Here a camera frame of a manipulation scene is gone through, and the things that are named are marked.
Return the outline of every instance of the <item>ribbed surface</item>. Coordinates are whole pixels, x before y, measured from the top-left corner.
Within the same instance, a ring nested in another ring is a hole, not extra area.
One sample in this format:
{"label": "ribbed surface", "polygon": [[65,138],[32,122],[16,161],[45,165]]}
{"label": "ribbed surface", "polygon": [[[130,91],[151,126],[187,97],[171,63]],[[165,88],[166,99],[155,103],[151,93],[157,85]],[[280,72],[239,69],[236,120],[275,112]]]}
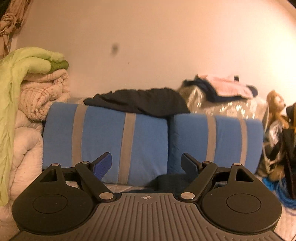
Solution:
{"label": "ribbed surface", "polygon": [[112,203],[98,206],[79,228],[56,236],[19,233],[13,241],[278,241],[271,231],[236,235],[208,223],[192,203],[172,194],[122,194]]}

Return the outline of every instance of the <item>brown plush toy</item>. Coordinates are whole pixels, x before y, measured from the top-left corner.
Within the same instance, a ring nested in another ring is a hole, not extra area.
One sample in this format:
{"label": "brown plush toy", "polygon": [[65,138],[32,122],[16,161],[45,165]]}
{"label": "brown plush toy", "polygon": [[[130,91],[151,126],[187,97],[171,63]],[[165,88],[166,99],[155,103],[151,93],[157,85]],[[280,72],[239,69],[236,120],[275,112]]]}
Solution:
{"label": "brown plush toy", "polygon": [[268,93],[266,101],[269,107],[268,124],[267,128],[275,121],[279,120],[284,129],[289,128],[289,122],[281,115],[281,112],[286,107],[283,97],[278,94],[275,90]]}

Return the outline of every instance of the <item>dark green fabric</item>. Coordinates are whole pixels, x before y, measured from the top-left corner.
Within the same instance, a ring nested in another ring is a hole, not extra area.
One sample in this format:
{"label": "dark green fabric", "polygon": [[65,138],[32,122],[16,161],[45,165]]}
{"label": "dark green fabric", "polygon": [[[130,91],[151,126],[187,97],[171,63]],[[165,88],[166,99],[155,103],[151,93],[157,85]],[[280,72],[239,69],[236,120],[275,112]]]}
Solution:
{"label": "dark green fabric", "polygon": [[6,9],[8,8],[8,5],[10,3],[10,0],[2,0],[0,2],[0,19],[3,17],[3,15],[6,12]]}
{"label": "dark green fabric", "polygon": [[59,63],[55,63],[53,61],[50,61],[50,65],[52,66],[50,68],[50,71],[48,72],[48,74],[53,73],[54,71],[58,70],[58,69],[65,69],[67,70],[69,68],[69,63],[66,60],[63,60]]}

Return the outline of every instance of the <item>green blanket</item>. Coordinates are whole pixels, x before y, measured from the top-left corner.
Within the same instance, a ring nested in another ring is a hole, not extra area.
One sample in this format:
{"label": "green blanket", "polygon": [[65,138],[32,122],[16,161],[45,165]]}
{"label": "green blanket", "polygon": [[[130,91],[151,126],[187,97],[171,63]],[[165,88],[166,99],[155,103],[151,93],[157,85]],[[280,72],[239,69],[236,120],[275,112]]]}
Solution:
{"label": "green blanket", "polygon": [[29,73],[47,74],[51,62],[64,60],[61,53],[42,48],[17,49],[0,60],[0,206],[8,203],[8,180],[12,164],[15,116],[20,84]]}

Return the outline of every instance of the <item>curtain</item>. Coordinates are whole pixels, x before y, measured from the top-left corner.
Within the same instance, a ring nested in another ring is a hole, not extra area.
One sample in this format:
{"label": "curtain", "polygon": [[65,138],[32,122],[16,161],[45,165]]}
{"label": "curtain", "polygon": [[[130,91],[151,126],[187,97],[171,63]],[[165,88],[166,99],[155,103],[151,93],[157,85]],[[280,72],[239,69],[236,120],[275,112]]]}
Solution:
{"label": "curtain", "polygon": [[0,21],[0,59],[9,54],[9,35],[18,32],[29,14],[33,0],[11,0]]}

